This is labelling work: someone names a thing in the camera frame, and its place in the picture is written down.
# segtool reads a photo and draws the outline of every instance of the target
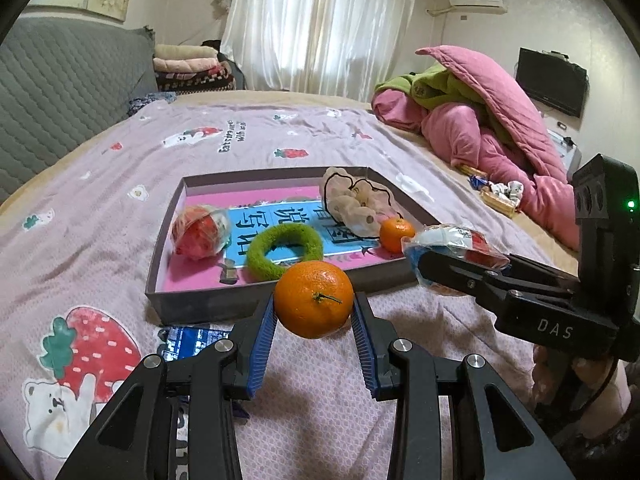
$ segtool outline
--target red ball in plastic wrap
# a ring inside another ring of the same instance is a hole
[[[171,240],[176,254],[201,260],[218,254],[229,233],[230,222],[224,210],[195,205],[185,208],[175,219]]]

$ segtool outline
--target gray quilted headboard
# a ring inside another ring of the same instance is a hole
[[[0,45],[0,203],[158,90],[151,30],[19,18]]]

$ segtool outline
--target black flat screen tv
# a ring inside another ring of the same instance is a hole
[[[581,117],[587,93],[587,71],[567,60],[520,49],[516,81],[525,93],[561,112]]]

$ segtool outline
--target white curtain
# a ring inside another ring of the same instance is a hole
[[[255,90],[368,101],[388,79],[415,0],[233,0],[222,52]]]

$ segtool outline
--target white air conditioner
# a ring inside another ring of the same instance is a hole
[[[505,0],[449,0],[449,3],[454,10],[507,12]]]

